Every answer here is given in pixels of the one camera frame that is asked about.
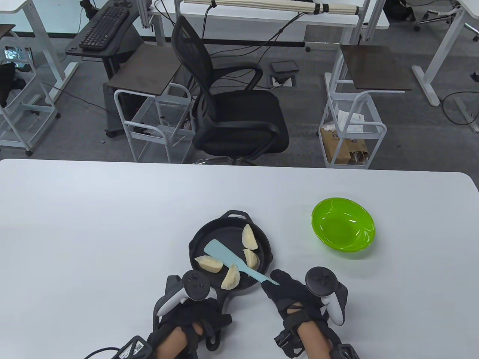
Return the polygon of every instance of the mesh chair back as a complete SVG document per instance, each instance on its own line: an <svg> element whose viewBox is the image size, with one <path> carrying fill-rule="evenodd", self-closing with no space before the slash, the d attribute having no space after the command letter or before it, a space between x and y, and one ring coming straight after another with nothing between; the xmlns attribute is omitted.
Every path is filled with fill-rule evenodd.
<svg viewBox="0 0 479 359"><path fill-rule="evenodd" d="M200 87L201 96L198 100L201 105L196 106L201 112L199 117L208 116L214 119L215 103L209 91L213 83L211 57L203 41L183 15L176 21L171 34L171 44L181 64L192 74Z"/></svg>

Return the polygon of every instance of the dumpling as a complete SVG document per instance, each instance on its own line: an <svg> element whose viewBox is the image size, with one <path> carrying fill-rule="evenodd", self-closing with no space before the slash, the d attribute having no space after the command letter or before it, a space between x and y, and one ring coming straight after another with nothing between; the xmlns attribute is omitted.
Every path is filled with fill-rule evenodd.
<svg viewBox="0 0 479 359"><path fill-rule="evenodd" d="M238 267L236 264L231 265L231 267L228 269L228 273L226 273L226 277L221 283L221 289L225 289L227 291L235 289L238 286L240 279L241 276Z"/></svg>
<svg viewBox="0 0 479 359"><path fill-rule="evenodd" d="M253 230L249 224L247 224L243 229L241 241L247 249L258 249L258 243L256 243L256 239L254 239Z"/></svg>
<svg viewBox="0 0 479 359"><path fill-rule="evenodd" d="M210 256L196 257L195 260L198 262L201 268L211 273L218 273L221 268L223 268L223 262Z"/></svg>
<svg viewBox="0 0 479 359"><path fill-rule="evenodd" d="M251 249L244 249L243 250L244 256L246 257L246 264L251 269L257 270L260 266L260 259Z"/></svg>

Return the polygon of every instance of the chair armrest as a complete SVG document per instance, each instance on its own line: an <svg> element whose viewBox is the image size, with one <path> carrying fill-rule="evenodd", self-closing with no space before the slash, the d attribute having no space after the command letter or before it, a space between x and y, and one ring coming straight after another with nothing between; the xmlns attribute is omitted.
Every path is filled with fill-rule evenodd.
<svg viewBox="0 0 479 359"><path fill-rule="evenodd" d="M215 124L215 127L221 129L241 129L241 130L250 130L250 131L262 131L268 132L271 135L271 138L267 143L254 151L251 155L248 156L249 160L255 160L260 155L265 153L279 138L279 128L273 123L270 122L261 122L261 121L233 121L233 122L219 122Z"/></svg>
<svg viewBox="0 0 479 359"><path fill-rule="evenodd" d="M252 90L263 77L263 69L255 62L238 62L233 64L217 65L213 69L213 82L223 76L240 70L254 70L254 76L245 90Z"/></svg>

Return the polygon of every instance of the hand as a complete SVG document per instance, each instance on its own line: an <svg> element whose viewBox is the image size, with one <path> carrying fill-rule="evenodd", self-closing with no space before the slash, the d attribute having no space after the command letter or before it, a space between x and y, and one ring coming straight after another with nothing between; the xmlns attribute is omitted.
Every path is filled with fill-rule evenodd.
<svg viewBox="0 0 479 359"><path fill-rule="evenodd" d="M214 336L215 332L231 324L231 321L231 315L221 314L216 299L208 298L199 302L187 299L161 318L147 341L155 348L175 328L180 327L186 334L188 352L191 353L197 349L201 339Z"/></svg>
<svg viewBox="0 0 479 359"><path fill-rule="evenodd" d="M288 314L301 309L304 309L311 318L322 319L324 317L321 314L321 307L324 306L321 298L313 295L306 285L292 279L288 273L280 269L273 270L270 277L279 285L266 280L261 287L268 298L276 304L283 319Z"/></svg>

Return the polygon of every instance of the cardboard box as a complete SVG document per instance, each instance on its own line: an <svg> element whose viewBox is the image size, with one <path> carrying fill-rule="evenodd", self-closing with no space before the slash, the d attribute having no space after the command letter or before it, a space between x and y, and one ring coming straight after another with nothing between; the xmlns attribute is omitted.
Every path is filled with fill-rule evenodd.
<svg viewBox="0 0 479 359"><path fill-rule="evenodd" d="M334 152L339 144L339 137L336 132L326 131L321 128L321 138L324 144L326 157L331 163ZM336 165L357 165L363 164L369 157L366 142L363 139L344 140L336 158Z"/></svg>

